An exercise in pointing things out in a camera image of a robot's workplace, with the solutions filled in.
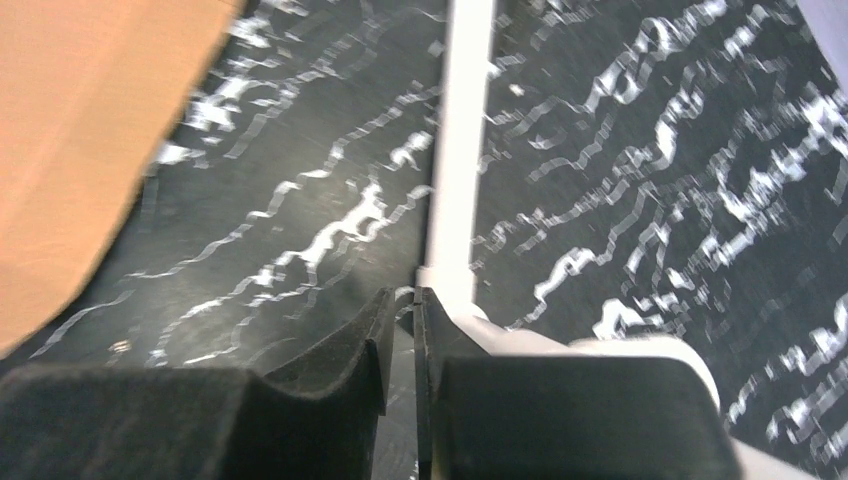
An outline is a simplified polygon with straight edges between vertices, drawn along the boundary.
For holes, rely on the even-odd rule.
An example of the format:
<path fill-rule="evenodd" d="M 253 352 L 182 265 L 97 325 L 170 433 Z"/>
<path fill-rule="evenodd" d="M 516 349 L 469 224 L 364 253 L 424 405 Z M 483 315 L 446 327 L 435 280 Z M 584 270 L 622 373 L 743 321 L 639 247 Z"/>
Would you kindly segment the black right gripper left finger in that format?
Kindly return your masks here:
<path fill-rule="evenodd" d="M 395 298 L 266 374 L 33 364 L 1 382 L 5 479 L 367 479 Z"/>

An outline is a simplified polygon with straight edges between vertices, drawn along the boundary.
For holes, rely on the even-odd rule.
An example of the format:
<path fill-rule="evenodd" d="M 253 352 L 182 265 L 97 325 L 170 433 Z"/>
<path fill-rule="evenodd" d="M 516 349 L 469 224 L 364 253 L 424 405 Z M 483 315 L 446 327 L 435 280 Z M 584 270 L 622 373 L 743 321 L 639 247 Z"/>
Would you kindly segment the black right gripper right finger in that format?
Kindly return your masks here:
<path fill-rule="evenodd" d="M 738 479 L 713 397 L 652 339 L 635 355 L 486 353 L 418 288 L 423 479 Z"/>

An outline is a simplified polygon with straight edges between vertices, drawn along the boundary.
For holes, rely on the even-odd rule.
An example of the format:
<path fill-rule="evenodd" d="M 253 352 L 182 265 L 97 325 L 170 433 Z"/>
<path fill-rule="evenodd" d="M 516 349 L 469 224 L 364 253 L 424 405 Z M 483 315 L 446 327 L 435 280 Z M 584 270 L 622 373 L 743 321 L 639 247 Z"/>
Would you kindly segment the brown cardboard box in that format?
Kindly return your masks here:
<path fill-rule="evenodd" d="M 1 350 L 88 284 L 241 1 L 1 5 Z"/>

